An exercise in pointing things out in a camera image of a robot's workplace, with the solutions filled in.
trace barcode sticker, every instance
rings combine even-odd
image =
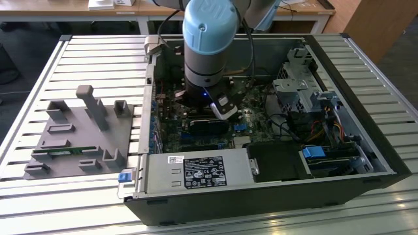
[[[183,163],[184,156],[168,156],[168,163]]]

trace black plastic bracket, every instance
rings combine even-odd
[[[71,34],[61,35],[59,41],[69,41],[71,38],[72,38],[72,35],[71,35]]]
[[[318,0],[318,2],[320,3],[326,10],[335,10],[335,7],[329,2],[329,0]]]
[[[339,35],[341,35],[343,38],[351,38],[347,33],[339,33]]]

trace metal table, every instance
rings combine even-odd
[[[418,112],[351,39],[316,35],[342,76],[405,160],[413,176],[342,206],[147,227],[118,198],[118,174],[23,180],[48,101],[76,99],[89,84],[104,104],[135,105],[128,167],[138,161],[144,36],[73,36],[60,41],[0,147],[0,233],[69,234],[386,234],[418,228]],[[325,84],[333,87],[320,73]]]

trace white box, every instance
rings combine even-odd
[[[113,9],[113,0],[89,0],[89,11]]]
[[[134,5],[135,0],[115,0],[115,4],[120,6]]]

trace power supply label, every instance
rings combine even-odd
[[[208,188],[227,185],[222,156],[183,160],[184,187]]]

